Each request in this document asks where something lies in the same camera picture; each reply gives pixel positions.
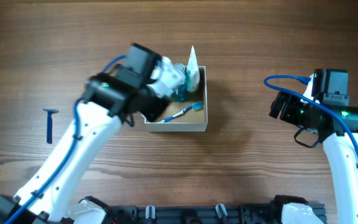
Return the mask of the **teal mouthwash bottle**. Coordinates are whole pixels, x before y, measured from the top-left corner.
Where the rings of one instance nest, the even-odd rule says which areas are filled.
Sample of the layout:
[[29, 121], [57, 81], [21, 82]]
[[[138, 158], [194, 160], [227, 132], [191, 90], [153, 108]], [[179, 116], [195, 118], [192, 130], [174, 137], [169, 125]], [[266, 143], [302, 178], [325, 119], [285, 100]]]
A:
[[185, 76], [185, 82], [184, 84], [182, 84], [173, 94], [173, 99], [175, 101], [180, 101], [180, 102], [184, 102], [187, 100], [187, 96], [186, 96], [186, 81], [187, 81], [187, 76], [186, 76], [186, 68], [182, 63], [176, 63], [175, 67], [177, 69], [179, 69], [179, 71], [182, 72], [182, 74], [184, 74]]

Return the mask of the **blue white toothbrush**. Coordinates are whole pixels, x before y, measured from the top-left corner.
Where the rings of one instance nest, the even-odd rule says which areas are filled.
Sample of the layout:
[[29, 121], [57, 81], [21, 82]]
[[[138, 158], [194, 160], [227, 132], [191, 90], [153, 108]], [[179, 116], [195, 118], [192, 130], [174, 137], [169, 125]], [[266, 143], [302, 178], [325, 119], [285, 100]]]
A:
[[160, 121], [160, 123], [167, 123], [173, 119], [179, 118], [179, 117], [183, 116], [184, 114], [186, 114], [190, 110], [199, 111], [199, 110], [202, 110], [203, 108], [204, 108], [204, 106], [201, 101], [193, 103], [192, 105], [187, 106], [186, 108], [183, 108], [180, 112], [162, 119]]

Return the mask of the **white lotion tube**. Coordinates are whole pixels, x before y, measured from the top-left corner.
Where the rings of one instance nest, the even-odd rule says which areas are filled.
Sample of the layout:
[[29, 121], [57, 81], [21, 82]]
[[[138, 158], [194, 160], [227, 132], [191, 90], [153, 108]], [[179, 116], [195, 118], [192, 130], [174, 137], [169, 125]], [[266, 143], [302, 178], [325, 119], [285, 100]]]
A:
[[186, 75], [188, 77], [186, 90], [189, 92], [195, 92], [200, 84], [200, 70], [198, 67], [195, 48], [193, 46], [191, 47], [188, 65], [186, 68]]

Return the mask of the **blue disposable razor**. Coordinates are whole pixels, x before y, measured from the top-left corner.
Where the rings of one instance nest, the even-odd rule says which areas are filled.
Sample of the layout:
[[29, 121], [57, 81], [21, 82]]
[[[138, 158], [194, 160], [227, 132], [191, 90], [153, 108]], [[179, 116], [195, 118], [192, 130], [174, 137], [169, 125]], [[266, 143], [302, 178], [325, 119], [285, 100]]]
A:
[[44, 108], [43, 111], [45, 111], [47, 113], [47, 135], [46, 135], [46, 142], [48, 144], [52, 143], [52, 128], [53, 128], [53, 119], [52, 119], [52, 115], [54, 113], [57, 113], [58, 110], [57, 109], [48, 109], [48, 108]]

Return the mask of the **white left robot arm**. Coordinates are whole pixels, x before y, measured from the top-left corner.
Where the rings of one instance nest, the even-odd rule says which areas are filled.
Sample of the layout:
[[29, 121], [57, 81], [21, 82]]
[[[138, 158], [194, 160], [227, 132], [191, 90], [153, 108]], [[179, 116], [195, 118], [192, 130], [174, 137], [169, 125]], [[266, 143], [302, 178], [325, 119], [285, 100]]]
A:
[[73, 121], [36, 174], [14, 196], [0, 195], [0, 223], [107, 223], [109, 207], [93, 197], [70, 199], [95, 156], [141, 113], [156, 120], [186, 77], [172, 61], [132, 44], [90, 77], [73, 105]]

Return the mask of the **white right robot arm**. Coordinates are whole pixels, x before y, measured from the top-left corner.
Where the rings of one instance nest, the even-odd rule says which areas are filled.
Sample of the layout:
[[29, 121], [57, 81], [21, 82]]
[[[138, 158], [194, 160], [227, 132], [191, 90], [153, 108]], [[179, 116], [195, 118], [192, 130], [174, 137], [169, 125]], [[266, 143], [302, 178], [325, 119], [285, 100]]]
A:
[[358, 107], [350, 106], [349, 74], [345, 70], [318, 68], [310, 77], [293, 76], [306, 85], [304, 93], [269, 83], [278, 92], [269, 115], [317, 135], [311, 147], [321, 144], [333, 178], [339, 223], [358, 223]]

